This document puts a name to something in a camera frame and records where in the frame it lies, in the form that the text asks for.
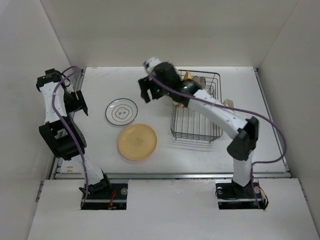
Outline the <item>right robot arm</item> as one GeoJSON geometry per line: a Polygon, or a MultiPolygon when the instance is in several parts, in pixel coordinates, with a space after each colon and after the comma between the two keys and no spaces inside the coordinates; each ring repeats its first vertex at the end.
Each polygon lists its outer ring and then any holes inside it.
{"type": "Polygon", "coordinates": [[[232,193],[243,197],[252,183],[251,164],[259,137],[256,117],[244,118],[213,98],[194,80],[181,80],[176,68],[156,57],[143,63],[147,73],[138,81],[141,97],[146,103],[163,96],[185,108],[198,112],[220,127],[231,139],[227,152],[233,158],[232,193]]]}

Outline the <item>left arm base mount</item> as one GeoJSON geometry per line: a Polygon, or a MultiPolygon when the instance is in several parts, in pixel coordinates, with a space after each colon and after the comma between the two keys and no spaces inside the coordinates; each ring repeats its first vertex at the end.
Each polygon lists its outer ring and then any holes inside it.
{"type": "Polygon", "coordinates": [[[88,195],[85,198],[85,189],[80,187],[82,192],[81,210],[126,210],[128,197],[128,183],[111,183],[111,190],[103,190],[96,195],[88,195]]]}

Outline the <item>pink plate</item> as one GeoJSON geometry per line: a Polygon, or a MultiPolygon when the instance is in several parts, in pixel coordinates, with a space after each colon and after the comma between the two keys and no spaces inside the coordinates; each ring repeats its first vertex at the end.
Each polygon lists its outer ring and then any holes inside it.
{"type": "Polygon", "coordinates": [[[156,148],[129,149],[124,152],[124,157],[132,162],[142,162],[148,159],[156,148]]]}

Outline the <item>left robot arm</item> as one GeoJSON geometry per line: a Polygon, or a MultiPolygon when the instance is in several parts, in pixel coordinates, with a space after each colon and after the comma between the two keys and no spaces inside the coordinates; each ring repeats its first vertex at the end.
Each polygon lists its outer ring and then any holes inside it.
{"type": "Polygon", "coordinates": [[[70,78],[54,68],[37,78],[36,88],[41,92],[45,105],[45,120],[39,133],[55,157],[68,162],[85,179],[80,188],[84,196],[107,198],[113,190],[107,175],[93,166],[85,157],[87,142],[71,116],[88,107],[80,90],[69,91],[65,81],[70,78]]]}

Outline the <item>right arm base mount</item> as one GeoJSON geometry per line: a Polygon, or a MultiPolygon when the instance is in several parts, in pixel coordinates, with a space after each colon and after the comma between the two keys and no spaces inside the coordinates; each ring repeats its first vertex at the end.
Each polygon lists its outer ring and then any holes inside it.
{"type": "Polygon", "coordinates": [[[266,210],[269,199],[258,181],[242,187],[233,181],[216,182],[215,195],[220,210],[266,210]]]}

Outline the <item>white plate with dark rim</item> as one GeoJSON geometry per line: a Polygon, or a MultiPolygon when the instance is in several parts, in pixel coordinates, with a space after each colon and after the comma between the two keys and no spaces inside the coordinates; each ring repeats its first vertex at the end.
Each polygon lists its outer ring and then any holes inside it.
{"type": "Polygon", "coordinates": [[[106,120],[114,126],[132,123],[138,115],[138,106],[128,98],[118,98],[108,104],[105,110],[106,120]]]}

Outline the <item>orange yellow plate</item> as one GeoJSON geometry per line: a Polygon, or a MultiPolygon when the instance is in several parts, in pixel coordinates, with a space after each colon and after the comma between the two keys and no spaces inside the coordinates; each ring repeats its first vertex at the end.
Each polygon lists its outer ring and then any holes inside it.
{"type": "Polygon", "coordinates": [[[126,127],[117,140],[118,150],[123,157],[131,161],[142,161],[150,157],[158,144],[156,132],[142,123],[126,127]]]}

